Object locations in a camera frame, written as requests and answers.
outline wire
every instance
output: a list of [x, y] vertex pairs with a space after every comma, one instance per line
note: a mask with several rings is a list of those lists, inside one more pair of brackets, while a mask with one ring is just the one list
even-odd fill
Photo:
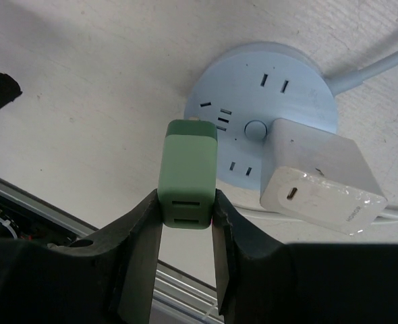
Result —
[[4, 226], [5, 228], [7, 228], [9, 230], [9, 232], [11, 233], [11, 235], [13, 236], [14, 239], [18, 238], [18, 235], [16, 234], [15, 230], [10, 226], [10, 221], [4, 220], [0, 217], [0, 223], [2, 226]]
[[[275, 213], [272, 211], [261, 211], [260, 209], [253, 209], [250, 207], [245, 207], [241, 205], [234, 205], [238, 213], [242, 214], [244, 217], [254, 218], [254, 219], [264, 219], [272, 221], [291, 221], [291, 222], [301, 222], [301, 219], [296, 219], [290, 216], [282, 215], [280, 213]], [[379, 216], [374, 220], [373, 225], [389, 225], [398, 223], [398, 211], [392, 209], [385, 209]]]
[[350, 71], [341, 76], [326, 80], [332, 94], [338, 94], [356, 88], [374, 76], [398, 65], [398, 51], [360, 70]]

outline electrical outlet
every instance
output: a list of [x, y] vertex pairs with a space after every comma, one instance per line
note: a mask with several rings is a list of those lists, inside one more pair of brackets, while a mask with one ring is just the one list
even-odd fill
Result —
[[335, 133], [337, 105], [319, 69], [299, 51], [255, 43], [229, 51], [200, 77], [184, 117], [212, 122], [219, 137], [217, 177], [260, 189], [263, 144], [285, 118]]

